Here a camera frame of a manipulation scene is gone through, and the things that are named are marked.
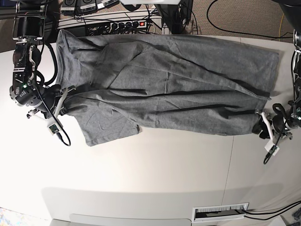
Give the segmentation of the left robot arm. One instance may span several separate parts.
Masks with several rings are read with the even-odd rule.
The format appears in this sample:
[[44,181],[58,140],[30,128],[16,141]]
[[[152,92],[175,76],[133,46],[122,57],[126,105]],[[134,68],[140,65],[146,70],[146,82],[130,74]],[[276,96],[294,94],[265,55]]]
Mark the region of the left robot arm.
[[291,60],[291,76],[293,80],[293,100],[286,111],[281,104],[274,104],[276,114],[268,123],[273,127],[272,134],[282,135],[301,126],[301,2],[299,0],[277,0],[288,22],[294,28],[293,43],[295,52]]

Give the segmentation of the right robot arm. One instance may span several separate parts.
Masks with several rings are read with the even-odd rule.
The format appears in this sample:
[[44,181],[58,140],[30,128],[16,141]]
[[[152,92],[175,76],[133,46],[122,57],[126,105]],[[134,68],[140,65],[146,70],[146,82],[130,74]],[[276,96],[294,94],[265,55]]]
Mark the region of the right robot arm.
[[[52,32],[55,31],[56,18],[48,10],[49,0],[18,0],[16,1],[13,40],[16,47],[13,54],[12,86],[9,89],[10,98],[19,106],[31,106],[33,113],[41,112],[45,119],[52,115],[65,115],[68,110],[64,106],[61,85],[55,85],[58,75],[58,63],[51,44],[47,41],[46,21],[52,22]],[[50,51],[54,74],[48,81],[38,70],[43,50],[42,44]]]

